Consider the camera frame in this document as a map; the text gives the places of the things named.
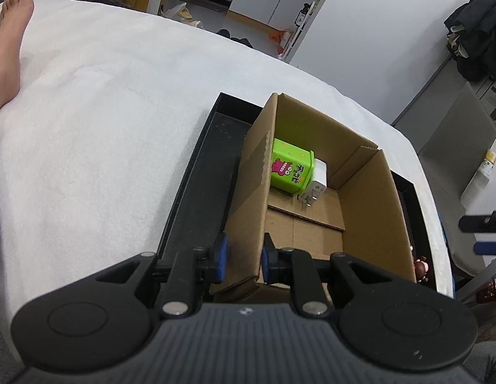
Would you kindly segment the black shallow tray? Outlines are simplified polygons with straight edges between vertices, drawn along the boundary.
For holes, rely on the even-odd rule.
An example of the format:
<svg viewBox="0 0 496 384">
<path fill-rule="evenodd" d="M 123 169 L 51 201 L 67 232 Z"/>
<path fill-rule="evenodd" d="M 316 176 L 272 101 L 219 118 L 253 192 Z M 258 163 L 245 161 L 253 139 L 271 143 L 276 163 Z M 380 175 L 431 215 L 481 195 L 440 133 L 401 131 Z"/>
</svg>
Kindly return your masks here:
<svg viewBox="0 0 496 384">
<path fill-rule="evenodd" d="M 216 100 L 166 222 L 159 245 L 159 255 L 164 261 L 171 262 L 178 252 L 195 245 L 210 246 L 218 234 L 226 234 L 244 139 L 263 108 L 228 94 L 220 94 Z M 431 257 L 428 233 L 415 186 L 391 173 L 414 264 L 416 258 Z"/>
</svg>

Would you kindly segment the person's bare foot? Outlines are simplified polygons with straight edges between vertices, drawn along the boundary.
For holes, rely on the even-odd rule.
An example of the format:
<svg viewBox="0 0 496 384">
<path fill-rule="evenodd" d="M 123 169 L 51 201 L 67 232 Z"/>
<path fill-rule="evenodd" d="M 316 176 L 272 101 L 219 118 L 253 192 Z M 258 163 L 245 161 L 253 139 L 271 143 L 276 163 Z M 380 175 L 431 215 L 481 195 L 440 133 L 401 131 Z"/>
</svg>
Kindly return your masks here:
<svg viewBox="0 0 496 384">
<path fill-rule="evenodd" d="M 34 0 L 4 0 L 0 14 L 0 110 L 20 91 L 20 47 Z"/>
</svg>

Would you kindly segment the dark clothes pile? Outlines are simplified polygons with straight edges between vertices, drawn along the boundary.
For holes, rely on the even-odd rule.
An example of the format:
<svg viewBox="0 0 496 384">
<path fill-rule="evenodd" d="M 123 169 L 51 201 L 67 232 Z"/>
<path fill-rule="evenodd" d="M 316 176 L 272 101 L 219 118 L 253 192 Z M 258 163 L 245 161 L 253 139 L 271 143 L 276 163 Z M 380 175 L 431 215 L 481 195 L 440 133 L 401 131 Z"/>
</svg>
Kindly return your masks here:
<svg viewBox="0 0 496 384">
<path fill-rule="evenodd" d="M 469 82 L 496 81 L 496 0 L 469 0 L 445 21 L 447 47 Z"/>
</svg>

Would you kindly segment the white fleece blanket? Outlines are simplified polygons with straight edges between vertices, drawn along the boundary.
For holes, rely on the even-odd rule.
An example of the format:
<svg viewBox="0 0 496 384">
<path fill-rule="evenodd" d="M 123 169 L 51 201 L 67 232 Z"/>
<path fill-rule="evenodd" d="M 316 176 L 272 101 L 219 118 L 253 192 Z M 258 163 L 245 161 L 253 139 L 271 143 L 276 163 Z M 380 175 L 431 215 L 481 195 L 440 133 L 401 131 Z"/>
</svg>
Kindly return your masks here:
<svg viewBox="0 0 496 384">
<path fill-rule="evenodd" d="M 331 85 L 264 53 L 163 17 L 35 0 L 18 96 L 0 112 L 0 320 L 24 303 L 158 247 L 219 94 L 288 94 L 372 140 L 415 185 L 437 289 L 448 249 L 409 140 Z"/>
</svg>

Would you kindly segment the green cartoon tin box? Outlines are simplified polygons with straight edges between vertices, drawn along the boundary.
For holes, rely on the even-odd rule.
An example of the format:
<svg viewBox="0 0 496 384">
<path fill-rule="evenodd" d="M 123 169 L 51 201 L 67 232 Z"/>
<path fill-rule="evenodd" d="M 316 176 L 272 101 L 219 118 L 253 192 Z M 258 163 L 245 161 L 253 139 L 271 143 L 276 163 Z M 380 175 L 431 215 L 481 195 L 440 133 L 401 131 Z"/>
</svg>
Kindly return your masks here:
<svg viewBox="0 0 496 384">
<path fill-rule="evenodd" d="M 315 155 L 291 143 L 274 139 L 271 156 L 271 186 L 297 196 L 308 186 Z"/>
</svg>

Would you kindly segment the brown pink figurine toy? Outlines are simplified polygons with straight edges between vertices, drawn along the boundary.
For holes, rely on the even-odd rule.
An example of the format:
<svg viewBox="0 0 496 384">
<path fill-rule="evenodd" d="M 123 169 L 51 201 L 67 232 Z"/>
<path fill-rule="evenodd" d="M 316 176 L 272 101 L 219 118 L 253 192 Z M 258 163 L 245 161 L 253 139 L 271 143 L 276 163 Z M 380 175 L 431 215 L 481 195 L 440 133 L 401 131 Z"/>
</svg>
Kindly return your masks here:
<svg viewBox="0 0 496 384">
<path fill-rule="evenodd" d="M 415 269 L 415 280 L 418 283 L 423 283 L 427 282 L 428 278 L 428 271 L 429 271 L 429 265 L 427 262 L 427 258 L 424 256 L 421 256 L 420 258 L 416 258 L 414 262 L 414 269 Z"/>
</svg>

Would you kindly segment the white charger plug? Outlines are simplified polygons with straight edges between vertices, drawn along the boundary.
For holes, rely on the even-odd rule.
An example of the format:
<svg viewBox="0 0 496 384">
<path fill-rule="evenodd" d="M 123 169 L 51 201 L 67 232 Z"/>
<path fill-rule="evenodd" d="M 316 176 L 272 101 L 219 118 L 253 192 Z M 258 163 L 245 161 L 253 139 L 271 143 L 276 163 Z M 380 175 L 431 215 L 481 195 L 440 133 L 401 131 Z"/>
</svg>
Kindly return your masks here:
<svg viewBox="0 0 496 384">
<path fill-rule="evenodd" d="M 314 160 L 311 177 L 305 189 L 298 195 L 298 200 L 312 206 L 327 188 L 327 165 L 319 159 Z"/>
</svg>

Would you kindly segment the brown cardboard box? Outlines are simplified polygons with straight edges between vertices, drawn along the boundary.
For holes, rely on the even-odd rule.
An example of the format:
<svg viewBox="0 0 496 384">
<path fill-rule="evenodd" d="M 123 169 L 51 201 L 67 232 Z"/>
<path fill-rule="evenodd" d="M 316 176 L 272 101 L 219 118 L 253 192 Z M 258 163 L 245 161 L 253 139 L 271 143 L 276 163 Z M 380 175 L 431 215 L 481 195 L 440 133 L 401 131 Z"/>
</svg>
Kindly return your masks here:
<svg viewBox="0 0 496 384">
<path fill-rule="evenodd" d="M 307 206 L 271 187 L 274 139 L 312 150 L 327 165 L 327 189 Z M 277 248 L 328 260 L 345 252 L 415 281 L 403 209 L 383 151 L 371 140 L 287 94 L 273 94 L 244 139 L 225 232 L 226 277 L 218 302 L 284 297 L 261 284 L 265 233 Z"/>
</svg>

